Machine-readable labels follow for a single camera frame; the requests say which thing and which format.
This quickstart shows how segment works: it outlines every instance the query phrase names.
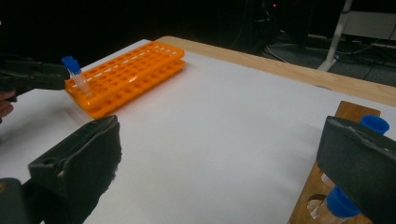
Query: test tube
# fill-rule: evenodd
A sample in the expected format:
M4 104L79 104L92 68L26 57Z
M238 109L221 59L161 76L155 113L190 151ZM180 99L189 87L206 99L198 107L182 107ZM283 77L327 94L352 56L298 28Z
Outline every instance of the test tube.
M340 224L360 213L359 208L335 186L310 215L318 224Z
M69 70L70 75L75 80L78 88L82 90L82 92L84 92L84 94L88 97L93 97L87 80L81 74L81 68L79 67L78 61L73 59L72 56L66 56L62 58L62 63Z

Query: blue test tube cap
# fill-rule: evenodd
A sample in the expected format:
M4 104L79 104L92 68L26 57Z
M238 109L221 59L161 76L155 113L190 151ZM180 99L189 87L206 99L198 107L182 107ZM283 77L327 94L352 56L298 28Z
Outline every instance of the blue test tube cap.
M358 207L335 186L326 199L329 210L337 217L354 217L361 213Z
M78 64L78 61L73 59L72 56L65 56L61 59L62 63L64 66L67 67L67 69L70 70L73 74L80 74L81 73L81 68Z
M361 117L360 124L380 134L384 134L389 130L387 121L376 115L365 115Z

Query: white table surface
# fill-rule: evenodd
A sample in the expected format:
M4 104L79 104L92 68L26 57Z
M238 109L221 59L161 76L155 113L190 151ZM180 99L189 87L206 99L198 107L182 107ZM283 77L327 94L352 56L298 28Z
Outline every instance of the white table surface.
M87 70L139 41L84 68ZM186 52L178 75L118 110L122 160L85 223L287 223L341 101L396 109ZM0 125L0 178L92 120L65 91L33 90Z

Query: dark background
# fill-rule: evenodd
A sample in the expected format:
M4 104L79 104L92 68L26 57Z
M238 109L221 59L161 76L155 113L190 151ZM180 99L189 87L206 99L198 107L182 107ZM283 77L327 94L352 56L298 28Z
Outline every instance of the dark background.
M308 33L332 37L344 2L4 0L0 52L47 63L72 55L84 66L138 40L173 35L254 54L280 29L303 41Z

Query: wooden test tube holder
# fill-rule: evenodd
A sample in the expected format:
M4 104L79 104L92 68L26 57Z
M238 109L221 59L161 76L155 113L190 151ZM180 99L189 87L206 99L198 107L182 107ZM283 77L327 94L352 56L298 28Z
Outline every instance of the wooden test tube holder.
M364 115L380 115L380 111L365 107L362 105L355 105L349 102L342 101L338 106L335 116L340 119L349 119L355 122L360 122L361 117ZM290 216L288 224L317 224L317 222L311 217L308 211L308 202L311 200L320 202L323 200L332 189L328 187L322 180L321 176L323 172L318 168L318 164L315 162L311 173L306 179L304 188L294 210ZM370 219L360 214L356 217L352 217L344 222L345 224L371 224L373 223Z

